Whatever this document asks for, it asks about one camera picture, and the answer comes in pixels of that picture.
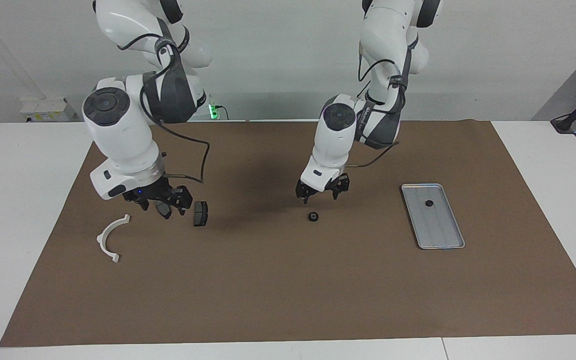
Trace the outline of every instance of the green indicator light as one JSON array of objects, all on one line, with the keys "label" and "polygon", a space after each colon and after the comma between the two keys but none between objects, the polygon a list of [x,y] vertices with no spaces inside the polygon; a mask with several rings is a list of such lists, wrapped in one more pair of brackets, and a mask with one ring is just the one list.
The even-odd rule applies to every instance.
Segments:
[{"label": "green indicator light", "polygon": [[208,109],[210,109],[210,118],[212,120],[219,119],[219,111],[215,109],[214,105],[209,104]]}]

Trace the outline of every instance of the brown mat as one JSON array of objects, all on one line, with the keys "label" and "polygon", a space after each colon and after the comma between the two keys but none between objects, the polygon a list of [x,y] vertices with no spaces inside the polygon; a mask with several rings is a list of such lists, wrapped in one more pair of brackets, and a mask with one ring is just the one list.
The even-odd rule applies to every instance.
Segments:
[{"label": "brown mat", "polygon": [[[576,334],[576,269],[490,123],[406,122],[349,193],[307,206],[294,189],[315,123],[173,128],[214,145],[206,185],[188,183],[208,227],[98,198],[93,147],[0,346]],[[170,173],[199,171],[201,146],[154,133]],[[425,182],[466,248],[416,246],[400,186]],[[96,236],[126,213],[114,264]]]}]

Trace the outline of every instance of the metal tray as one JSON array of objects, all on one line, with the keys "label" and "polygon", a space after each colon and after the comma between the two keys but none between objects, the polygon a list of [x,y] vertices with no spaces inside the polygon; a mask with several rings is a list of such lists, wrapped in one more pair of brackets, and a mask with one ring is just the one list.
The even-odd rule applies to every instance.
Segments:
[{"label": "metal tray", "polygon": [[401,191],[421,249],[462,249],[466,246],[443,186],[405,184]]}]

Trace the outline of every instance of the white robotic arm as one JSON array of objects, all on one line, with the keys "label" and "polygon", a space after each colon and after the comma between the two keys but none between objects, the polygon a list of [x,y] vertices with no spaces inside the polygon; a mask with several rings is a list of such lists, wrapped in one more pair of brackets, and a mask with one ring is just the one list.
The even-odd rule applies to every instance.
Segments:
[{"label": "white robotic arm", "polygon": [[418,28],[432,25],[442,2],[363,0],[363,9],[359,61],[370,64],[370,88],[364,99],[338,95],[324,105],[312,156],[297,183],[297,197],[304,203],[318,192],[332,191],[336,199],[349,190],[345,170],[354,141],[376,150],[396,144],[408,76],[428,64]]},{"label": "white robotic arm", "polygon": [[[185,186],[170,186],[150,125],[185,123],[206,102],[199,77],[187,73],[185,64],[208,66],[210,50],[190,41],[186,27],[171,27],[183,16],[177,0],[97,0],[93,8],[99,27],[120,50],[141,51],[159,68],[101,80],[84,101],[84,121],[107,157],[90,174],[94,189],[105,200],[122,195],[144,210],[155,201],[166,219],[171,207],[183,215],[193,198]],[[179,43],[174,34],[181,35]]]}]

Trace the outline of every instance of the white curved object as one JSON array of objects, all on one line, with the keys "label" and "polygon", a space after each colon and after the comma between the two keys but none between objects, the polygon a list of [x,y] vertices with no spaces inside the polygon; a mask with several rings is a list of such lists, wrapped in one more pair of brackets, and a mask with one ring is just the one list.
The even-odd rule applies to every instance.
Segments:
[{"label": "white curved object", "polygon": [[126,214],[126,216],[124,216],[123,218],[118,219],[114,223],[108,225],[108,227],[106,227],[105,230],[103,230],[103,232],[98,237],[96,237],[96,242],[99,243],[101,251],[103,251],[106,255],[110,256],[112,258],[112,262],[114,263],[119,262],[119,254],[108,251],[108,249],[106,248],[106,240],[108,239],[108,235],[110,235],[110,233],[112,233],[113,230],[115,230],[121,225],[128,223],[130,223],[130,215]]}]

